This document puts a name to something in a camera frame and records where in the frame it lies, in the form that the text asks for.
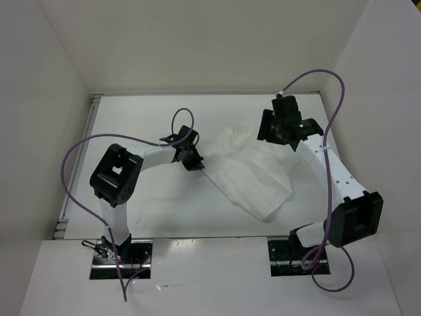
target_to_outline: purple cable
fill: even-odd
[[[172,146],[172,145],[178,145],[182,142],[184,142],[191,134],[191,131],[193,130],[193,127],[195,125],[195,118],[193,116],[193,113],[185,108],[182,107],[181,109],[178,109],[175,113],[174,116],[172,117],[172,122],[171,122],[171,130],[174,130],[174,121],[176,119],[176,116],[179,112],[181,111],[187,111],[190,114],[191,117],[191,127],[189,132],[186,134],[186,136],[184,136],[181,140],[178,140],[177,142],[171,143],[171,144],[157,144],[157,143],[153,143],[153,142],[148,142],[147,140],[141,140],[139,138],[135,138],[135,137],[131,137],[131,136],[126,136],[126,135],[120,135],[120,134],[96,134],[96,135],[91,135],[88,136],[82,140],[80,140],[79,142],[76,142],[72,147],[70,147],[68,149],[68,151],[66,152],[66,154],[63,157],[63,160],[61,162],[61,167],[60,167],[60,180],[61,180],[61,185],[64,189],[64,192],[67,194],[67,196],[80,208],[84,209],[85,211],[87,211],[89,214],[91,214],[92,216],[96,217],[98,220],[100,220],[107,228],[108,228],[108,232],[110,234],[110,238],[111,238],[111,244],[112,244],[112,252],[114,253],[114,256],[116,258],[116,270],[117,270],[117,275],[118,275],[118,279],[120,280],[120,285],[123,291],[123,297],[124,297],[124,301],[127,301],[127,287],[128,287],[128,283],[129,281],[131,281],[136,275],[138,275],[140,272],[143,272],[143,270],[138,271],[137,273],[135,273],[134,275],[132,275],[132,278],[129,278],[129,281],[126,285],[124,285],[124,281],[123,281],[123,277],[121,274],[121,270],[120,270],[120,265],[118,264],[118,260],[117,260],[117,247],[114,241],[114,236],[112,234],[112,230],[110,228],[110,225],[106,222],[105,219],[103,219],[101,216],[99,216],[98,214],[96,214],[95,212],[93,212],[92,210],[90,210],[89,208],[87,208],[85,205],[83,205],[82,203],[80,203],[71,193],[70,190],[67,188],[66,185],[66,181],[64,179],[64,167],[66,166],[66,161],[68,159],[68,156],[72,153],[72,151],[78,147],[80,144],[88,141],[88,140],[92,140],[94,138],[99,138],[99,137],[117,137],[117,138],[125,138],[127,140],[134,140],[135,142],[139,142],[139,143],[144,143],[147,145],[151,145],[151,146],[157,146],[157,147],[167,147],[167,146]]]
[[[342,103],[343,103],[343,98],[345,97],[345,84],[342,80],[342,78],[335,72],[327,70],[327,69],[313,69],[313,70],[309,70],[307,72],[304,72],[303,74],[299,75],[298,77],[296,77],[296,79],[292,80],[282,91],[286,91],[286,89],[288,89],[290,86],[292,86],[294,83],[296,83],[296,81],[300,80],[302,77],[308,75],[308,74],[312,74],[314,72],[325,72],[326,74],[331,74],[332,76],[334,76],[339,83],[341,84],[341,97],[339,98],[339,102],[337,104],[336,110],[333,113],[332,117],[329,120],[329,123],[324,131],[324,135],[323,135],[323,147],[326,147],[327,141],[328,141],[328,134],[330,131],[330,128],[332,127],[332,124],[334,123],[334,120],[339,112],[339,110],[341,109]],[[347,255],[349,262],[351,264],[351,277],[349,279],[349,281],[342,286],[341,288],[337,288],[337,289],[329,289],[329,288],[325,288],[324,286],[320,285],[315,277],[314,277],[314,273],[316,272],[318,266],[316,266],[318,260],[320,259],[320,256],[322,255],[322,252],[324,251],[324,249],[326,248],[326,242],[328,241],[328,237],[329,237],[329,232],[330,232],[330,224],[332,221],[332,174],[330,171],[330,162],[329,162],[329,155],[328,152],[325,150],[324,151],[324,161],[326,164],[326,175],[328,177],[328,216],[326,217],[326,227],[325,227],[325,231],[324,231],[324,236],[323,236],[323,241],[322,243],[311,249],[308,253],[306,253],[306,255],[303,257],[303,260],[301,262],[301,268],[303,268],[303,270],[312,270],[311,273],[311,277],[314,281],[314,283],[321,288],[322,290],[325,290],[327,292],[340,292],[343,291],[344,289],[346,289],[349,285],[351,285],[352,281],[354,280],[354,276],[355,276],[355,267],[354,267],[354,263],[353,260],[351,258],[351,256],[349,255],[348,251],[344,248],[341,247],[341,249],[345,252],[345,255]],[[310,256],[312,256],[314,253],[316,252],[316,255],[312,258],[312,260],[310,261],[309,264],[306,264],[305,261],[309,259]]]

